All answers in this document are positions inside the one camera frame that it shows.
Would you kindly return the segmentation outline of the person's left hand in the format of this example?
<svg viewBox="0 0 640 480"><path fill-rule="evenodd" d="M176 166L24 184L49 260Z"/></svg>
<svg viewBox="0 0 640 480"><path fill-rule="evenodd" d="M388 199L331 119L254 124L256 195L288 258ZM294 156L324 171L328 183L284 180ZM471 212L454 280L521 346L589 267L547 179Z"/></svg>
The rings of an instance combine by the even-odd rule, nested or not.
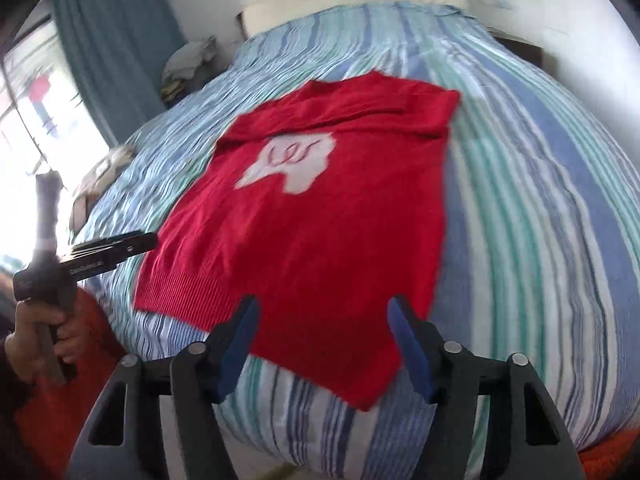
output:
<svg viewBox="0 0 640 480"><path fill-rule="evenodd" d="M32 384L49 358L74 364L84 353L89 327L79 314L42 301L17 304L14 331L4 341L4 352L15 375Z"/></svg>

